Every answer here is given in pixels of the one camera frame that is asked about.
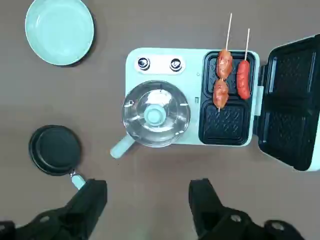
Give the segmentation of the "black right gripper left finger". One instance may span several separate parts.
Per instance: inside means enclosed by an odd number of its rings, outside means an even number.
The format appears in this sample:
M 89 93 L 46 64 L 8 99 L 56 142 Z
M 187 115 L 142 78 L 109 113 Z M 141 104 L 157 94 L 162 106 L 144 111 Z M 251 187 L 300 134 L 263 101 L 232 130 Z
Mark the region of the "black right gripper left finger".
M 89 179 L 63 207 L 38 214 L 17 227 L 13 221 L 0 222 L 2 240 L 88 240 L 107 204 L 105 180 Z

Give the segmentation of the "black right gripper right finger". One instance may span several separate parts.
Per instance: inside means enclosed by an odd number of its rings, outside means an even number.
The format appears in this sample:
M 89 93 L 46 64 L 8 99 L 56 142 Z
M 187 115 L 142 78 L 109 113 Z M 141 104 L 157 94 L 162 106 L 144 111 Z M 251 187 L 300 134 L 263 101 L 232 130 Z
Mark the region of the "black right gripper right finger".
M 303 240 L 290 223 L 267 220 L 263 226 L 243 211 L 224 206 L 207 178 L 191 180 L 188 201 L 199 240 Z

